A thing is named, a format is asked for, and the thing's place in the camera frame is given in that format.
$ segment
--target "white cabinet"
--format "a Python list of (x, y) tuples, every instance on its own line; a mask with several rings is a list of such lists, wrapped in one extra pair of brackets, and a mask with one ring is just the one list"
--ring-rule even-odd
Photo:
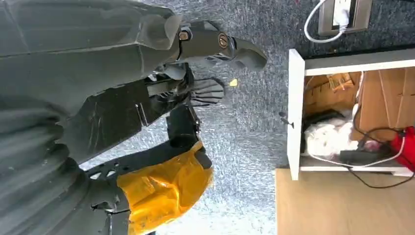
[[(306, 76), (383, 70), (415, 66), (415, 49), (365, 53), (304, 60), (295, 49), (289, 50), (287, 156), (291, 177), (298, 180), (300, 171), (347, 171), (342, 166), (300, 156), (301, 121)], [(355, 167), (354, 171), (388, 171), (402, 174), (408, 170), (395, 163)]]

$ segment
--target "cardboard box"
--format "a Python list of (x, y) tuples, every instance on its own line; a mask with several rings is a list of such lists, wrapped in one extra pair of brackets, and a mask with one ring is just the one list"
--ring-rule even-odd
[[(374, 128), (388, 127), (385, 98), (382, 93), (382, 84), (378, 71), (367, 71), (364, 74), (359, 96), (360, 113), (356, 118), (356, 126), (363, 132)], [(382, 130), (370, 134), (371, 137), (381, 141), (393, 140), (395, 132)], [(359, 141), (363, 135), (356, 130), (352, 131), (351, 139)]]
[(415, 68), (379, 70), (390, 128), (415, 124)]
[(307, 77), (304, 92), (304, 116), (320, 113), (328, 109), (351, 110), (356, 103), (356, 93), (360, 82), (360, 72), (348, 73), (353, 85), (346, 90), (333, 91), (326, 75)]
[[(405, 128), (415, 124), (415, 68), (367, 71), (364, 74), (357, 126), (364, 132), (374, 128)], [(376, 131), (371, 136), (391, 141), (394, 131)], [(363, 136), (353, 131), (351, 139)]]

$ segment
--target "yellow plastic bag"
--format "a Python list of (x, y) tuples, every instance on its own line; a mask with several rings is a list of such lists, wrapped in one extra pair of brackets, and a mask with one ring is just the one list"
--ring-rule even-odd
[(203, 169), (195, 153), (199, 141), (187, 152), (117, 178), (130, 206), (128, 235), (154, 231), (188, 211), (208, 187), (212, 168)]

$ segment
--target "cable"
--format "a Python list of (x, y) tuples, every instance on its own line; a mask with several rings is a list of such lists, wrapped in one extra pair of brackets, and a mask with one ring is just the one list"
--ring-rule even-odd
[[(402, 157), (403, 157), (403, 159), (405, 159), (412, 167), (415, 167), (412, 163), (411, 163), (411, 161), (409, 161), (405, 156), (403, 156), (402, 155)], [(370, 184), (368, 184), (368, 183), (366, 183), (362, 178), (360, 178), (360, 176), (358, 176), (350, 167), (346, 167), (347, 168), (347, 170), (352, 174), (352, 175), (354, 175), (357, 179), (359, 179), (363, 184), (365, 184), (367, 187), (369, 187), (369, 188), (376, 188), (376, 189), (383, 189), (383, 188), (392, 188), (392, 187), (396, 187), (396, 186), (398, 186), (398, 185), (401, 185), (401, 184), (403, 184), (403, 183), (406, 183), (406, 182), (408, 182), (408, 181), (410, 181), (410, 180), (412, 180), (414, 177), (415, 177), (415, 171), (413, 172), (413, 174), (412, 174), (412, 176), (411, 177), (409, 177), (408, 179), (406, 179), (406, 180), (403, 180), (403, 181), (401, 181), (401, 182), (399, 182), (399, 183), (396, 183), (396, 184), (393, 184), (393, 185), (388, 185), (388, 186), (372, 186), (372, 185), (370, 185)]]
[(379, 164), (379, 163), (388, 162), (388, 161), (391, 161), (391, 160), (399, 157), (399, 155), (402, 154), (402, 151), (403, 151), (403, 147), (404, 146), (405, 146), (405, 137), (402, 138), (401, 148), (399, 149), (399, 152), (396, 155), (394, 155), (394, 156), (392, 156), (390, 158), (383, 159), (383, 160), (380, 160), (380, 161), (376, 161), (376, 162), (373, 162), (373, 163), (369, 163), (369, 164), (366, 164), (366, 165), (349, 165), (349, 164), (338, 163), (338, 162), (335, 162), (335, 161), (331, 161), (331, 160), (327, 160), (327, 159), (324, 159), (324, 158), (320, 158), (320, 157), (317, 157), (317, 156), (312, 155), (312, 154), (308, 154), (308, 155), (310, 157), (314, 158), (314, 159), (317, 159), (317, 160), (320, 160), (320, 161), (323, 161), (323, 162), (333, 163), (333, 164), (336, 164), (336, 165), (346, 166), (347, 168), (349, 168), (349, 167), (351, 167), (351, 168), (353, 168), (353, 167), (368, 167), (368, 166), (376, 165), (376, 164)]
[(311, 11), (310, 15), (308, 15), (307, 20), (305, 21), (305, 24), (304, 24), (304, 34), (305, 34), (305, 36), (307, 37), (308, 40), (310, 40), (314, 43), (329, 43), (329, 42), (333, 42), (333, 41), (337, 40), (338, 38), (340, 38), (343, 35), (343, 33), (346, 31), (347, 26), (349, 24), (348, 13), (345, 10), (342, 10), (339, 15), (335, 15), (335, 21), (339, 24), (339, 33), (336, 36), (334, 36), (332, 38), (328, 38), (328, 39), (322, 39), (322, 40), (312, 38), (310, 36), (310, 34), (308, 33), (308, 25), (310, 24), (310, 20), (314, 16), (316, 11), (326, 1), (327, 0), (321, 0), (319, 2), (319, 4), (317, 4), (316, 7), (314, 7), (314, 9)]
[(370, 131), (368, 131), (368, 132), (364, 133), (364, 132), (360, 129), (360, 127), (357, 127), (357, 125), (356, 125), (357, 114), (361, 112), (361, 109), (362, 109), (362, 107), (361, 107), (361, 106), (359, 106), (359, 107), (357, 108), (356, 113), (354, 114), (354, 117), (353, 117), (353, 128), (354, 128), (357, 132), (359, 132), (360, 134), (362, 134), (365, 138), (371, 139), (371, 140), (376, 141), (376, 142), (381, 143), (381, 144), (386, 144), (386, 143), (384, 143), (384, 142), (382, 142), (382, 141), (380, 141), (380, 140), (377, 140), (377, 139), (375, 139), (375, 138), (371, 137), (369, 134), (370, 134), (370, 133), (372, 133), (372, 132), (375, 132), (375, 131), (379, 131), (379, 130), (391, 130), (391, 131), (395, 131), (397, 134), (401, 134), (401, 131), (398, 131), (398, 130), (395, 130), (395, 129), (393, 129), (393, 128), (389, 128), (389, 127), (378, 127), (378, 128), (371, 129)]

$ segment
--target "black plastic piece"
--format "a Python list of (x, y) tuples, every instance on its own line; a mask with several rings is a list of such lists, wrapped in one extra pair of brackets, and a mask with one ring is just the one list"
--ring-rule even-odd
[(377, 152), (368, 152), (360, 150), (342, 150), (340, 151), (340, 161), (348, 165), (366, 165), (373, 163), (381, 158)]

